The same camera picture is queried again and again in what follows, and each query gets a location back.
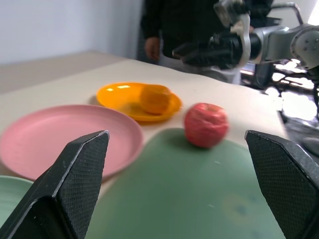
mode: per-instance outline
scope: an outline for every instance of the apple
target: apple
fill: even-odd
[[[219,106],[198,103],[186,113],[184,120],[187,140],[202,148],[217,145],[226,135],[229,124],[226,111]]]

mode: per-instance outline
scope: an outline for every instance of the table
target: table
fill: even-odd
[[[185,111],[197,102],[225,108],[230,122],[226,138],[240,145],[247,147],[247,129],[287,138],[275,106],[258,91],[97,52],[0,66],[0,134],[33,111],[57,105],[97,104],[97,90],[114,82],[162,84],[182,99],[183,109],[171,120],[143,126],[145,142],[165,128],[182,127]],[[0,174],[10,173],[0,165]]]

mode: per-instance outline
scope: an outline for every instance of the orange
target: orange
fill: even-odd
[[[151,114],[163,114],[169,107],[172,93],[169,88],[161,85],[146,85],[141,92],[142,109]]]

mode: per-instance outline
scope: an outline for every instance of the human hand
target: human hand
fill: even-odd
[[[149,37],[146,39],[144,50],[148,58],[158,61],[160,58],[160,39]]]

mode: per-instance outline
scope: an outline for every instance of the light green plate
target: light green plate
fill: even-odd
[[[10,176],[0,176],[0,227],[31,187],[32,182]]]
[[[249,151],[162,131],[98,202],[86,239],[284,239]]]

